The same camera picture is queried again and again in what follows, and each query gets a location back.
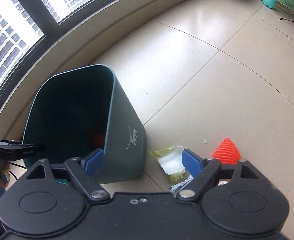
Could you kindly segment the dark green trash bin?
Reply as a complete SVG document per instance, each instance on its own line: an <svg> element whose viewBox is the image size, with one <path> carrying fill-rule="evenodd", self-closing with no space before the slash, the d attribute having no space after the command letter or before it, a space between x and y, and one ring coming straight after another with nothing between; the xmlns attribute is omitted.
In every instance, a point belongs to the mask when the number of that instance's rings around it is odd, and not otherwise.
<svg viewBox="0 0 294 240"><path fill-rule="evenodd" d="M57 74L42 85L32 103L24 144L39 146L24 159L61 164L85 158L97 148L105 159L96 176L109 184L141 176L146 159L146 132L114 72L102 64Z"/></svg>

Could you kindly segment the silver foil wrapper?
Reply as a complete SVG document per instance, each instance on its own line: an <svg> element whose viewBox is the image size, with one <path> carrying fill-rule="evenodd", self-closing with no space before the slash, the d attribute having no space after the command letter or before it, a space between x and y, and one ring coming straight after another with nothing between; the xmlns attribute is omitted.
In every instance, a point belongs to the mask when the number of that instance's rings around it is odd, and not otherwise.
<svg viewBox="0 0 294 240"><path fill-rule="evenodd" d="M193 180L193 177L189 175L189 177L186 180L170 186L168 188L168 192L176 196L178 192L184 189L187 186L187 184L189 184L192 180Z"/></svg>

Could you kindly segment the black window frame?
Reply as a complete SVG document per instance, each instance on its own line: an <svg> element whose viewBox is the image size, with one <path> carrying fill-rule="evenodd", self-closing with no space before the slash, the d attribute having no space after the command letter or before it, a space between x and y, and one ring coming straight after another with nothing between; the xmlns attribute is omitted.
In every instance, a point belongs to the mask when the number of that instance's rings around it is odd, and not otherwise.
<svg viewBox="0 0 294 240"><path fill-rule="evenodd" d="M0 86L0 109L13 92L18 82L23 78L32 65L63 35L76 27L87 17L95 14L100 9L112 4L116 0L91 0L80 6L61 22L56 22L41 0L18 0L24 9L35 21L43 32L41 38L32 48L18 61L13 70L5 78Z"/></svg>

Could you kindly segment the orange foam fruit net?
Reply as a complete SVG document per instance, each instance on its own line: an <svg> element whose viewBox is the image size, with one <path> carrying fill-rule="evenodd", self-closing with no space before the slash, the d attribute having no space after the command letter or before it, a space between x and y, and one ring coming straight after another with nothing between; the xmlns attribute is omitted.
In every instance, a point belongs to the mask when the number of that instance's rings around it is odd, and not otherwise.
<svg viewBox="0 0 294 240"><path fill-rule="evenodd" d="M229 138L225 138L221 142L212 157L221 161L222 164L230 165L235 165L242 158L239 150Z"/></svg>

